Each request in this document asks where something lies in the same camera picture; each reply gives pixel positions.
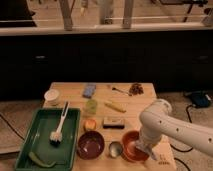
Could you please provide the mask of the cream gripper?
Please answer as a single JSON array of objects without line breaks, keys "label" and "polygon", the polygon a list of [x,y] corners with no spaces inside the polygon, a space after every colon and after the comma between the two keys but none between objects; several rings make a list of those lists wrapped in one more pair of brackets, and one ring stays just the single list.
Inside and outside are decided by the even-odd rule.
[{"label": "cream gripper", "polygon": [[151,143],[146,143],[140,140],[135,141],[135,146],[137,149],[140,151],[143,151],[144,153],[147,154],[152,154],[153,151],[152,149],[157,145],[157,142],[151,142]]}]

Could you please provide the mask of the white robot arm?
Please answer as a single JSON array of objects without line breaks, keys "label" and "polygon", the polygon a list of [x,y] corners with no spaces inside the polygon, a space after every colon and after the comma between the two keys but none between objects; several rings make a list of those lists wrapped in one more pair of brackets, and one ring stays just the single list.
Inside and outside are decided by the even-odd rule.
[{"label": "white robot arm", "polygon": [[162,135],[166,135],[213,157],[213,128],[175,119],[170,116],[171,112],[168,101],[156,99],[140,113],[142,126],[135,141],[136,148],[155,158],[152,149]]}]

